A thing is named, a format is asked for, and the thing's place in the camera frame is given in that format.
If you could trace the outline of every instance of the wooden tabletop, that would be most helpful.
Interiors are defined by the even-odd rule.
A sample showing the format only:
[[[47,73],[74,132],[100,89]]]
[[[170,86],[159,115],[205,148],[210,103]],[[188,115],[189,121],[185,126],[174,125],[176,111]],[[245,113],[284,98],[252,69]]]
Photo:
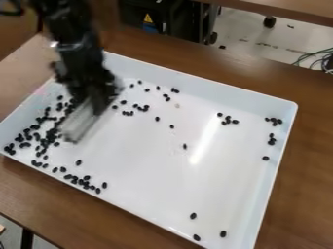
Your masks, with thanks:
[[[200,2],[333,27],[331,0],[200,0]]]
[[[298,103],[256,249],[333,248],[331,75],[138,30],[103,40],[114,53]],[[51,75],[53,57],[37,36],[0,63],[0,120]],[[0,200],[3,215],[66,249],[197,247],[4,157]]]

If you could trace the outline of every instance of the white tray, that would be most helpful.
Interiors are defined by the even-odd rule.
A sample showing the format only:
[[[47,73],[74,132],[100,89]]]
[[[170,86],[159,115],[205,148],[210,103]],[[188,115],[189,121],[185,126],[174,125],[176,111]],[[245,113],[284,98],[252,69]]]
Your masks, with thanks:
[[[110,108],[79,145],[61,142],[49,149],[46,162],[51,166],[36,168],[31,161],[37,159],[37,142],[17,149],[13,157],[3,148],[47,106],[56,113],[57,96],[68,98],[64,87],[50,79],[0,124],[1,153],[71,186],[64,173],[52,173],[53,167],[66,166],[67,173],[79,177],[91,175],[96,186],[107,182],[100,195],[73,187],[203,247],[253,248],[297,105],[113,53],[106,54],[105,64],[126,86],[135,84],[119,99],[127,105],[117,111]],[[180,93],[171,93],[171,88]],[[123,116],[134,103],[148,104],[150,110]],[[222,125],[226,115],[240,123]],[[282,119],[283,124],[272,126],[265,117]],[[50,125],[43,124],[41,130]],[[271,132],[275,146],[267,143]],[[270,160],[263,161],[263,156]],[[74,163],[78,159],[81,166]],[[193,212],[198,215],[195,220],[190,219]],[[227,236],[220,237],[221,231]],[[201,241],[195,241],[194,234]]]

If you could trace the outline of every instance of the wheel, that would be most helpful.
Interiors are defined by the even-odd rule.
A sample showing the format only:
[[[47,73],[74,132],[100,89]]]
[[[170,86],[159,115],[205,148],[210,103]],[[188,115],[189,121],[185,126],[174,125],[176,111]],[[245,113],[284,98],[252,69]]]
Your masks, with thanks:
[[[217,40],[217,33],[216,32],[212,32],[210,34],[210,37],[209,37],[209,44],[216,43],[216,40]]]
[[[267,28],[273,28],[277,23],[277,19],[274,17],[268,17],[264,19],[264,26]]]

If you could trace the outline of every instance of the yellow sticker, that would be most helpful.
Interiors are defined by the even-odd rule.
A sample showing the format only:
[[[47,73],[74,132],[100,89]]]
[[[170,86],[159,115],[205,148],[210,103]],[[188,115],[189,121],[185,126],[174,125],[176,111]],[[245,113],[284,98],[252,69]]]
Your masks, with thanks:
[[[154,23],[154,22],[152,21],[152,19],[150,18],[150,16],[149,16],[148,13],[146,14],[146,17],[144,18],[144,22],[147,22],[147,23]]]

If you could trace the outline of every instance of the white plastic tray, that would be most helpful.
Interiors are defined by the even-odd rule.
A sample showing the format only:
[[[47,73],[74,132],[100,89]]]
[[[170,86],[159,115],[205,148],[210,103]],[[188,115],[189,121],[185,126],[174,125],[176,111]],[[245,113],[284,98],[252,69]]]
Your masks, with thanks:
[[[91,175],[98,187],[107,182],[100,195],[73,187],[203,247],[253,248],[297,105],[113,53],[106,54],[105,63],[126,86],[135,84],[119,98],[128,104],[117,111],[110,108],[80,144],[60,142],[52,147],[47,169],[31,166],[37,159],[36,142],[29,149],[17,149],[11,158],[71,186],[64,173],[52,173],[55,166],[65,166],[67,173],[79,177]],[[171,93],[171,88],[180,93]],[[9,156],[4,146],[34,124],[47,106],[56,113],[60,94],[68,98],[64,87],[50,79],[0,124],[2,154]],[[123,116],[134,103],[148,104],[150,110]],[[227,115],[240,123],[222,125]],[[272,126],[265,117],[282,119],[283,124]],[[43,124],[40,133],[51,123]],[[267,143],[271,132],[275,146]],[[263,161],[263,156],[270,160]],[[81,166],[74,163],[78,159]],[[190,219],[193,212],[198,215],[195,220]],[[227,236],[220,237],[221,231]],[[194,234],[201,241],[195,241]]]

